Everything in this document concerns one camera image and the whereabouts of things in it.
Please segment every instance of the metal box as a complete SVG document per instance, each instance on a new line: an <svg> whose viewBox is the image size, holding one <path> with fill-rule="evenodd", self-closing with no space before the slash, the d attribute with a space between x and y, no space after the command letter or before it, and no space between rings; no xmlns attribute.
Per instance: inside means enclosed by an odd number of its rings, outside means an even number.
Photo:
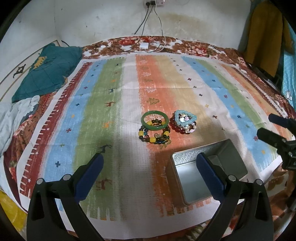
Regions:
<svg viewBox="0 0 296 241"><path fill-rule="evenodd" d="M241 156L230 139L176 152L172 155L171 167L168 166L166 170L175 206L190 205L211 196L196 167L196 156L201 152L204 152L214 165L220 166L227 175L235 175L241 180L248 173Z"/></svg>

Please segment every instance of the bead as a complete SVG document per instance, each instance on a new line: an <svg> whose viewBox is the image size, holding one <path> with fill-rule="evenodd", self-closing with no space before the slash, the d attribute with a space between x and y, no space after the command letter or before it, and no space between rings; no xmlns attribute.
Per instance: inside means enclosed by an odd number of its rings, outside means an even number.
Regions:
<svg viewBox="0 0 296 241"><path fill-rule="evenodd" d="M156 138L155 138L155 137L150 137L150 142L151 142L151 143L156 142Z"/></svg>

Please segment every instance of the silver bolt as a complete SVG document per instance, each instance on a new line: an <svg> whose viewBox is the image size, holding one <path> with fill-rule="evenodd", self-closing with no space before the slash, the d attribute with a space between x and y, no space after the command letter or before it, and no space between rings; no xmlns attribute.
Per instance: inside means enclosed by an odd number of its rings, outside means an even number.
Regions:
<svg viewBox="0 0 296 241"><path fill-rule="evenodd" d="M42 179L42 178L39 178L39 179L37 180L36 183L37 183L37 184L41 184L41 183L43 183L43 179Z"/></svg>
<svg viewBox="0 0 296 241"><path fill-rule="evenodd" d="M228 179L234 182L237 178L234 175L229 175Z"/></svg>
<svg viewBox="0 0 296 241"><path fill-rule="evenodd" d="M257 180L256 180L256 183L257 183L258 185L262 185L262 184L263 184L263 182L262 182L261 179L257 179Z"/></svg>
<svg viewBox="0 0 296 241"><path fill-rule="evenodd" d="M66 174L63 176L63 180L68 181L71 178L70 174Z"/></svg>

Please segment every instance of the green stripe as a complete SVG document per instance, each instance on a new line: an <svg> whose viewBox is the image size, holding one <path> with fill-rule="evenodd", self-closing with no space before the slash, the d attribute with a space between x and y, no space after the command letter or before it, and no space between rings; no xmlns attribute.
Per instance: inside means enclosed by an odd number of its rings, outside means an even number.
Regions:
<svg viewBox="0 0 296 241"><path fill-rule="evenodd" d="M245 100L245 97L240 93L240 90L230 83L224 76L222 76L212 65L204 60L197 59L200 64L202 64L205 68L207 68L211 73L217 76L221 84L228 90L236 104L240 107L240 109L250 118L257 129L263 127L266 128L265 124L262 122L260 116L257 112L252 108L250 103ZM269 146L271 151L271 156L273 160L277 157L276 149L272 146Z"/></svg>
<svg viewBox="0 0 296 241"><path fill-rule="evenodd" d="M73 169L76 170L80 165L86 164L97 151L104 145L113 146L114 133L116 131L115 120L118 117L117 106L121 99L121 75L123 58L113 58L106 62L97 83L95 84L89 101L84 110L84 119L82 121L77 146L75 149L75 159ZM110 107L105 107L105 103L115 102ZM103 128L106 122L112 122L108 128ZM104 156L104 168L100 173L97 181L105 179L113 180L112 169L112 152L116 151L106 147ZM95 183L89 192L86 200L80 202L84 212L89 211L91 218L98 218L98 208L100 219L106 219L107 214L111 218L115 218L115 208L113 207L113 185L105 182L105 190L96 190Z"/></svg>

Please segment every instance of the yellow garment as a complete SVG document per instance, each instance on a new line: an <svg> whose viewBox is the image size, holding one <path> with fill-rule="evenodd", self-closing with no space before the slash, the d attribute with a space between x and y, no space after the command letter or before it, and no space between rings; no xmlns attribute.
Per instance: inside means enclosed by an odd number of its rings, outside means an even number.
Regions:
<svg viewBox="0 0 296 241"><path fill-rule="evenodd" d="M279 9L269 1L258 4L251 19L245 61L274 77L279 64L282 37L285 49L293 52L288 23Z"/></svg>
<svg viewBox="0 0 296 241"><path fill-rule="evenodd" d="M20 232L26 224L27 214L2 191L0 191L0 203L15 229Z"/></svg>

